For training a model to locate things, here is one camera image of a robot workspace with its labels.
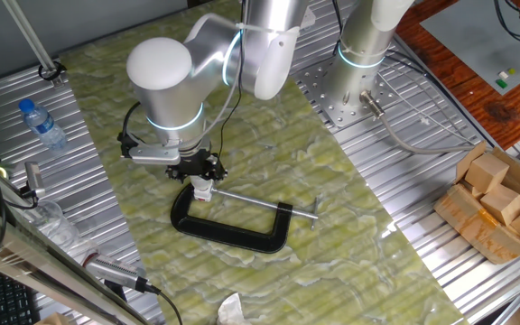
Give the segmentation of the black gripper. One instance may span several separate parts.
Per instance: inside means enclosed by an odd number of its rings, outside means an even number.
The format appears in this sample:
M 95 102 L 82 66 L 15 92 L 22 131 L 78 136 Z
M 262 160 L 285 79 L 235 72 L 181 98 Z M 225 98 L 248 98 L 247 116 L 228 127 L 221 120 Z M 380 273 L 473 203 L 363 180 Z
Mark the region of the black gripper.
M 222 181 L 228 174 L 216 153 L 200 149 L 195 154 L 181 157 L 177 165 L 168 165 L 166 175 L 171 180 L 183 183 L 191 175 L 205 175 L 213 181 Z

